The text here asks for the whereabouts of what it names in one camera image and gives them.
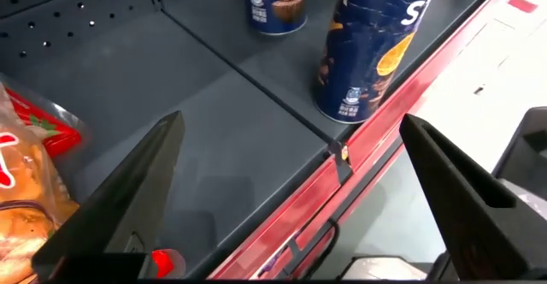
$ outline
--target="store shelf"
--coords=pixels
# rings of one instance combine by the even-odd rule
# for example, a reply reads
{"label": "store shelf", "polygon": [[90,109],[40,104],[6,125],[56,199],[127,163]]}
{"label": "store shelf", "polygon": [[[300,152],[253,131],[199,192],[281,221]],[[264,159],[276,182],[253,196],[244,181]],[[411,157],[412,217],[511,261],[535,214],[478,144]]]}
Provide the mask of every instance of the store shelf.
{"label": "store shelf", "polygon": [[336,0],[307,0],[308,22],[285,37],[265,36],[247,25],[244,0],[162,0],[166,11],[249,78],[336,139],[348,127],[315,107],[311,86]]}
{"label": "store shelf", "polygon": [[[26,65],[2,62],[0,69],[91,129],[81,154],[59,163],[80,202],[157,120],[182,111],[186,132],[157,245],[179,250],[188,276],[204,277],[319,167],[326,143],[149,9],[65,50],[29,53]],[[41,11],[52,13],[48,4]],[[40,35],[56,33],[54,27]]]}
{"label": "store shelf", "polygon": [[[342,139],[346,125],[315,107],[311,82],[323,51],[336,0],[307,0],[308,22],[284,37],[261,35],[247,25],[244,0],[163,0],[166,11],[252,80],[294,110],[327,139]],[[395,81],[404,81],[481,0],[432,0]]]}

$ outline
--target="chip canister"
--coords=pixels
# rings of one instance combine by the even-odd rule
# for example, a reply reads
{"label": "chip canister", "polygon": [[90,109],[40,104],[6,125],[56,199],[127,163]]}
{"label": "chip canister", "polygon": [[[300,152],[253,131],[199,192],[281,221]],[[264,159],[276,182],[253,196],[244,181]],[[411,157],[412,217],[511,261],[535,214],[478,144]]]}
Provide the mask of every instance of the chip canister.
{"label": "chip canister", "polygon": [[326,116],[367,120],[403,59],[431,0],[338,0],[314,90]]}
{"label": "chip canister", "polygon": [[249,24],[268,35],[291,33],[307,20],[306,0],[245,0]]}

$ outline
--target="food package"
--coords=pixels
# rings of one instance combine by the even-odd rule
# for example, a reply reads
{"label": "food package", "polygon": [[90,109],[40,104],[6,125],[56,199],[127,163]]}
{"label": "food package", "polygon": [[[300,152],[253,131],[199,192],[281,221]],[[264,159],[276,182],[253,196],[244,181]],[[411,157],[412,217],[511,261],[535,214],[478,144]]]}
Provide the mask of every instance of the food package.
{"label": "food package", "polygon": [[14,122],[33,131],[42,140],[51,157],[65,153],[82,142],[82,133],[87,131],[78,117],[4,74],[0,74],[0,84],[0,110],[13,118]]}
{"label": "food package", "polygon": [[77,209],[41,139],[0,109],[0,283],[35,281],[32,255]]}

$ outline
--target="blue snack can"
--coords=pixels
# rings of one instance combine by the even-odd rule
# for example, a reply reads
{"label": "blue snack can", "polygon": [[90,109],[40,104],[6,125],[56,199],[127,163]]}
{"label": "blue snack can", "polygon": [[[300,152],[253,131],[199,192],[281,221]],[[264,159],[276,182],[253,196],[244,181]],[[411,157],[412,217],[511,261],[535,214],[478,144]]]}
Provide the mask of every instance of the blue snack can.
{"label": "blue snack can", "polygon": [[315,88],[334,121],[367,120],[403,59],[431,0],[338,0]]}
{"label": "blue snack can", "polygon": [[303,27],[306,0],[245,0],[249,24],[268,35],[291,33]]}

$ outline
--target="white floor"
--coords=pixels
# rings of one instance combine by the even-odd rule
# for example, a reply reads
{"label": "white floor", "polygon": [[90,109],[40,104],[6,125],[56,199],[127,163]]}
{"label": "white floor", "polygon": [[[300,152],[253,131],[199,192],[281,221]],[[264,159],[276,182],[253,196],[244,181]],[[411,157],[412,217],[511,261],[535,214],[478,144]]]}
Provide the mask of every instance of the white floor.
{"label": "white floor", "polygon": [[[525,14],[500,5],[492,20],[435,80],[418,116],[492,171],[525,112],[547,106],[547,6]],[[341,227],[315,279],[339,275],[352,257],[397,255],[433,262],[444,251],[408,154],[403,153]]]}

